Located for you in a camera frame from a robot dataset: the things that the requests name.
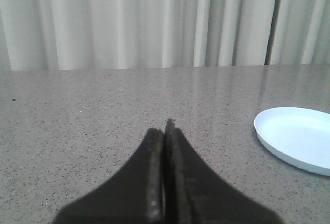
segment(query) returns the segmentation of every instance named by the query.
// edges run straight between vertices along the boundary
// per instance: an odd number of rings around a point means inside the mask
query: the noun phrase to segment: table surface
[[[171,117],[219,176],[285,223],[329,224],[330,177],[257,139],[255,116],[280,106],[330,113],[330,65],[2,72],[0,222],[49,223]]]

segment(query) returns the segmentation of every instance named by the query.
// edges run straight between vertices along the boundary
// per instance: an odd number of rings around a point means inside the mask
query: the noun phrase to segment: fabric curtain
[[[330,0],[0,0],[0,70],[330,63]]]

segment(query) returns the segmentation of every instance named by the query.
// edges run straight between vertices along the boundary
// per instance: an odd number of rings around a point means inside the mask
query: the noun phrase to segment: white dish
[[[260,112],[254,127],[274,155],[301,169],[330,176],[330,114],[280,107]]]

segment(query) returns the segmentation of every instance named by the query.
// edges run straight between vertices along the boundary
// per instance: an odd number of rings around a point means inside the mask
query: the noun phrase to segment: gray speckled table
[[[286,223],[329,224],[330,178],[256,137],[256,114],[279,106],[330,113],[330,65],[2,72],[0,223],[49,223],[172,117],[216,173]]]

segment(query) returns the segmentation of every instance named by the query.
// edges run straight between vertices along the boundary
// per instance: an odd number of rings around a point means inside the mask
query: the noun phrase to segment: curtain fold
[[[329,20],[330,0],[0,0],[0,70],[330,63]]]

